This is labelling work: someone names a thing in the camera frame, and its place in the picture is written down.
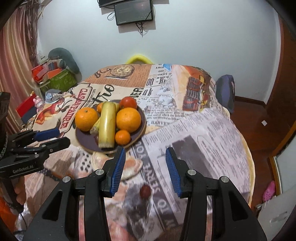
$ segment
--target banana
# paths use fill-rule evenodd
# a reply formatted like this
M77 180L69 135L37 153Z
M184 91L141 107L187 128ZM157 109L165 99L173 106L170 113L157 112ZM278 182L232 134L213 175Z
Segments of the banana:
M89 131L91 135L97 136L99 134L99 129L100 129L100 119L97 120L97 122L94 124L94 126L91 128Z
M115 109L116 109L116 114L118 113L118 111L120 111L120 105L116 102L113 102L115 104Z
M104 102L99 125L99 147L113 148L115 143L116 104Z

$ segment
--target screen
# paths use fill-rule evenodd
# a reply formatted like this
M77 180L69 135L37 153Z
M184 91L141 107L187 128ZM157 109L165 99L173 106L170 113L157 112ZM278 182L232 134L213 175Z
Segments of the screen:
M133 0L114 5L117 25L153 20L150 0Z

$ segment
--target gray plush pillow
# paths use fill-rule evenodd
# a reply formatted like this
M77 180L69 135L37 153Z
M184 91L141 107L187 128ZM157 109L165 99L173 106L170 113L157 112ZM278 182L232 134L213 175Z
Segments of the gray plush pillow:
M68 67L67 69L69 69L74 74L79 73L79 67L76 64L75 60L73 59L72 54L64 48L55 48L51 50L48 54L48 58L50 60L62 59L64 60L65 65Z

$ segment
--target orange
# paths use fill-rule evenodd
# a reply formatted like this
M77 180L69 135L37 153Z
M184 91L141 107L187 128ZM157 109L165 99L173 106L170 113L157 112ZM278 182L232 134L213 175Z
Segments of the orange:
M131 107L124 108L117 113L116 126L120 130L127 130L129 133L136 131L141 125L140 113Z
M75 115L75 125L76 128L82 131L90 131L98 119L99 116L95 109L82 108Z
M125 146L131 140L131 135L126 130L120 130L115 134L115 141L118 145Z
M96 107L96 110L101 113L102 112L102 105L103 105L104 102L102 103L99 103L98 106Z

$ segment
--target wooden floor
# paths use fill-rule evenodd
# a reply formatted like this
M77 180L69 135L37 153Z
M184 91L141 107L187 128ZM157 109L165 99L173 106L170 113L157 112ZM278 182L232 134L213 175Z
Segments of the wooden floor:
M231 119L246 139L254 160L256 179L252 209L255 210L255 206L262 203L263 192L273 180L268 155L284 137L261 105L236 101ZM266 126L261 123L263 120L267 122Z

